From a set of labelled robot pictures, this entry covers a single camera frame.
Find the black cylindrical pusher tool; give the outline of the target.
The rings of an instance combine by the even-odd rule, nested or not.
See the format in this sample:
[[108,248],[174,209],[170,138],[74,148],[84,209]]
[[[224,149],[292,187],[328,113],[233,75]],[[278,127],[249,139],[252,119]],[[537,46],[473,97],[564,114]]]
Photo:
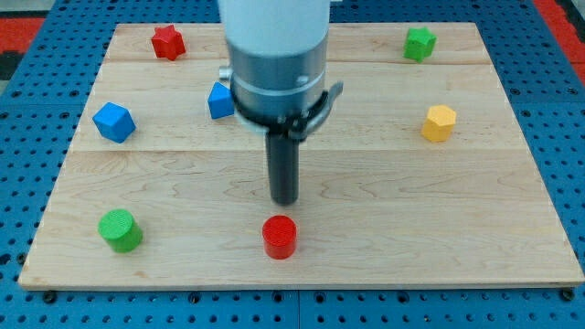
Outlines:
[[298,198],[299,144],[281,134],[269,133],[265,138],[271,199],[288,206]]

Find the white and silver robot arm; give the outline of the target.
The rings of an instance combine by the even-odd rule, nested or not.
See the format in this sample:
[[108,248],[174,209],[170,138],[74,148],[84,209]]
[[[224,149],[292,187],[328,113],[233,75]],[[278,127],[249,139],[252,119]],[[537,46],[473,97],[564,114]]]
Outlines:
[[330,4],[218,0],[239,117],[265,134],[271,199],[298,197],[299,144],[328,114],[324,88]]

